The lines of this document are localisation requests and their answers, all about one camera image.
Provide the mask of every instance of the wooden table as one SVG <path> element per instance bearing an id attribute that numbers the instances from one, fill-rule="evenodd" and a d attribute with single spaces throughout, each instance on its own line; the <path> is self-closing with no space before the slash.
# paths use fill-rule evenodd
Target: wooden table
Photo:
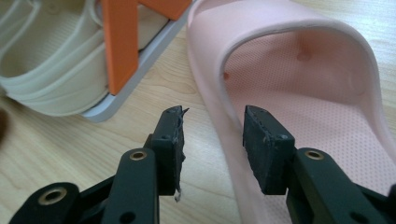
<path id="1" fill-rule="evenodd" d="M 368 40 L 378 60 L 384 109 L 395 136 L 396 2 L 298 2 L 345 21 Z M 219 139 L 187 61 L 185 29 L 106 122 L 51 118 L 0 99 L 8 119 L 0 143 L 0 223 L 8 222 L 29 195 L 50 183 L 72 182 L 84 190 L 114 175 L 122 153 L 142 147 L 162 111 L 174 105 L 191 109 L 184 123 L 183 196 L 180 203 L 161 198 L 161 223 L 240 223 Z"/>

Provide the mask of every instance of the metal rivet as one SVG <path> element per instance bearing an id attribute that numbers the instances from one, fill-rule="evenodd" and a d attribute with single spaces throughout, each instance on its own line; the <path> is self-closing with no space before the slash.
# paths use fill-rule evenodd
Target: metal rivet
<path id="1" fill-rule="evenodd" d="M 133 161 L 141 161 L 141 160 L 145 159 L 147 157 L 147 155 L 148 154 L 144 151 L 136 151 L 136 152 L 132 153 L 129 158 Z"/>
<path id="2" fill-rule="evenodd" d="M 51 205 L 59 202 L 66 194 L 67 189 L 63 187 L 49 189 L 38 198 L 38 203 L 41 205 Z"/>
<path id="3" fill-rule="evenodd" d="M 323 154 L 321 154 L 318 151 L 314 151 L 314 150 L 306 151 L 305 156 L 307 156 L 309 159 L 316 160 L 316 161 L 321 161 L 324 159 Z"/>

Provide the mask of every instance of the orange plastic frame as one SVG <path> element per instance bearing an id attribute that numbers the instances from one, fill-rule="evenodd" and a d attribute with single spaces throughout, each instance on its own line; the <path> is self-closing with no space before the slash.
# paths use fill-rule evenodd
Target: orange plastic frame
<path id="1" fill-rule="evenodd" d="M 117 95 L 139 65 L 137 6 L 178 20 L 191 0 L 101 0 L 106 41 L 108 90 Z"/>

